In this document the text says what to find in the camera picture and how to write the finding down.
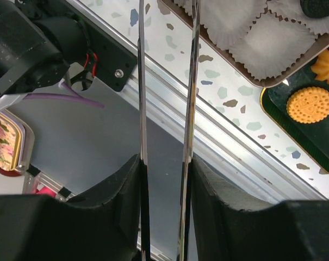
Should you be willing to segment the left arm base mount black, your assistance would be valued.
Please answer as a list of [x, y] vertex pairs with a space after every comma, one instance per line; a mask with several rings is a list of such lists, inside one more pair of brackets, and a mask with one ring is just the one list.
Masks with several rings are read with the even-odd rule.
[[114, 91], [122, 91], [138, 64], [133, 44], [82, 1], [65, 4], [86, 23], [90, 49], [98, 58], [96, 78]]

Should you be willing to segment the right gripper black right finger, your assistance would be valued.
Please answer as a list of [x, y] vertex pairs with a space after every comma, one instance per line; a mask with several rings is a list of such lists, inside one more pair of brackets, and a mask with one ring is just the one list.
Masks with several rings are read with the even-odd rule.
[[329, 201], [271, 204], [194, 158], [192, 206], [199, 260], [329, 260]]

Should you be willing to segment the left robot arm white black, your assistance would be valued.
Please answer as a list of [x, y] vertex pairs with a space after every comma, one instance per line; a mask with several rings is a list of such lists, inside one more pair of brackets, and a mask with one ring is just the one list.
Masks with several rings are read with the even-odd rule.
[[38, 88], [60, 83], [86, 58], [89, 37], [70, 13], [44, 17], [26, 1], [0, 1], [0, 112]]

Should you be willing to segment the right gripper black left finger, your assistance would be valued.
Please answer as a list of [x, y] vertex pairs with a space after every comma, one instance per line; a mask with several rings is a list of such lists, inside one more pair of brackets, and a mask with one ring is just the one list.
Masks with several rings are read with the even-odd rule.
[[139, 156], [66, 202], [0, 195], [0, 260], [131, 260], [140, 217]]

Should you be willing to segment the orange round dotted cookie lower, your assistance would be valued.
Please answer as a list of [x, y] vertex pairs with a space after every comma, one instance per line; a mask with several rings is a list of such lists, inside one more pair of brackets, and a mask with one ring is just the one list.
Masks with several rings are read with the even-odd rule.
[[329, 116], [329, 91], [316, 86], [303, 88], [289, 97], [286, 109], [296, 122], [320, 122]]

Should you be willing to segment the brown cookie tin with liners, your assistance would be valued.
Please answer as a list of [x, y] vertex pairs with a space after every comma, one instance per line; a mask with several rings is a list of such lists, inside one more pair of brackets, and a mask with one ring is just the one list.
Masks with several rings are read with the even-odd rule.
[[166, 1], [187, 26], [251, 84], [271, 88], [329, 49], [329, 16], [309, 18], [300, 1]]

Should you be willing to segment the orange flower swirl cookie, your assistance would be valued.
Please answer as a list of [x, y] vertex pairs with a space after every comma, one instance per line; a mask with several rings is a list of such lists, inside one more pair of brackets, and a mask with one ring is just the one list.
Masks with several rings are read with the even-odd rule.
[[319, 81], [326, 81], [329, 84], [329, 49], [322, 51], [311, 70], [316, 74], [315, 79]]

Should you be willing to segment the colourful floral tin below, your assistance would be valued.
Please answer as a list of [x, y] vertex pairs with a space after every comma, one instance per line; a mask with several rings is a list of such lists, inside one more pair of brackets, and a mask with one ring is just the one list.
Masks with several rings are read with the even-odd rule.
[[0, 174], [23, 175], [30, 165], [34, 141], [28, 124], [8, 110], [0, 112]]

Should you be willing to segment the black sandwich cookie in tin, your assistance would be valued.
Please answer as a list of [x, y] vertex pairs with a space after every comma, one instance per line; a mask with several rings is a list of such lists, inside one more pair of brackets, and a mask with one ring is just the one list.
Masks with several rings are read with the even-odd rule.
[[309, 18], [329, 16], [329, 0], [300, 0], [303, 13]]

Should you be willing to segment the aluminium front rail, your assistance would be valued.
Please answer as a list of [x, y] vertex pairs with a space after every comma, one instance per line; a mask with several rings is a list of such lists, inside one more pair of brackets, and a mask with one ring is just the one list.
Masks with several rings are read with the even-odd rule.
[[[191, 29], [156, 1], [144, 13], [146, 90], [149, 118], [183, 140], [187, 109]], [[206, 43], [200, 63], [194, 152], [231, 182], [265, 201], [323, 199], [311, 186], [316, 165], [307, 156], [296, 164], [295, 146], [261, 110], [260, 88], [219, 57]]]

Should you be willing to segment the black green tray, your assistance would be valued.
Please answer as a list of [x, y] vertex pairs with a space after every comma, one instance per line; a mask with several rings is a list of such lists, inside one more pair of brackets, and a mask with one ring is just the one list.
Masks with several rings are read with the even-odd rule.
[[286, 105], [296, 91], [317, 86], [329, 92], [329, 84], [315, 80], [316, 74], [311, 66], [316, 59], [281, 83], [265, 88], [260, 95], [260, 105], [269, 118], [281, 127], [322, 169], [329, 173], [329, 116], [320, 122], [303, 124], [294, 121], [287, 113]]

